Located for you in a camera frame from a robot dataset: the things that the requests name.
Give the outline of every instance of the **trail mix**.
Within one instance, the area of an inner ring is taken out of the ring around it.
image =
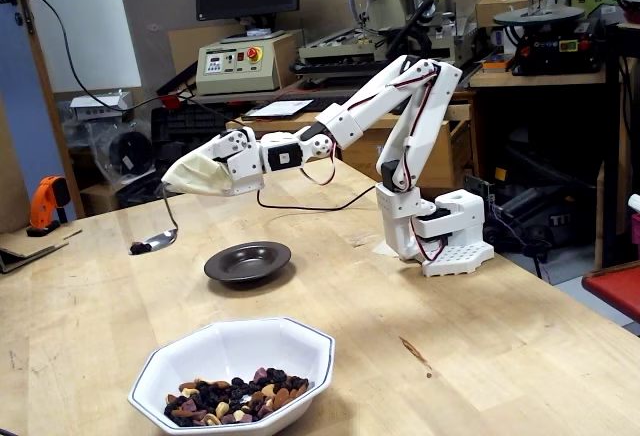
[[[180,385],[180,396],[167,396],[165,416],[182,428],[253,423],[302,396],[309,380],[279,369],[260,368],[253,381],[233,378],[209,382],[196,379]]]

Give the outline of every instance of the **white wall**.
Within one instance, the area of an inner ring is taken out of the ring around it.
[[[76,70],[89,89],[140,86],[122,0],[48,1],[66,26]],[[55,16],[37,0],[32,7],[53,91],[78,91]]]

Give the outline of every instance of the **wooden tabletop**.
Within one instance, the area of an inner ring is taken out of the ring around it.
[[[571,86],[604,84],[606,79],[606,69],[604,67],[597,73],[542,76],[514,76],[510,71],[504,73],[484,73],[480,70],[471,77],[470,85],[472,88]]]
[[[445,119],[447,121],[468,121],[470,119],[469,104],[458,104],[449,106]],[[301,113],[293,118],[287,119],[249,119],[241,120],[243,125],[247,125],[253,128],[254,131],[299,131],[305,126],[311,126],[316,122],[316,116],[320,113]],[[393,129],[398,122],[399,116],[391,113],[387,113],[369,129]],[[229,123],[228,127],[235,126],[234,123]]]
[[[372,184],[338,165],[325,188],[272,175],[264,201],[338,205]],[[333,335],[337,353],[331,388],[284,436],[640,434],[638,338],[501,257],[427,279],[375,254],[373,193],[325,214],[262,209],[255,194],[171,204],[169,249],[127,255],[170,226],[157,202],[80,221],[68,247],[0,277],[2,428],[160,436],[127,403],[154,349],[212,321],[286,315]],[[216,252],[264,239],[292,249],[280,279],[237,291],[203,274]]]

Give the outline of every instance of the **red emergency stop button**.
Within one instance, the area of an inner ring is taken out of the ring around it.
[[[247,50],[247,58],[252,63],[257,63],[262,59],[262,49],[256,47],[249,48]]]

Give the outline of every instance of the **white bowl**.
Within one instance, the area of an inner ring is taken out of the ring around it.
[[[289,318],[214,323],[151,354],[129,402],[160,429],[175,435],[271,436],[296,421],[331,384],[335,340]],[[255,423],[180,428],[164,415],[168,394],[195,378],[253,379],[258,368],[276,368],[309,380],[309,390]]]

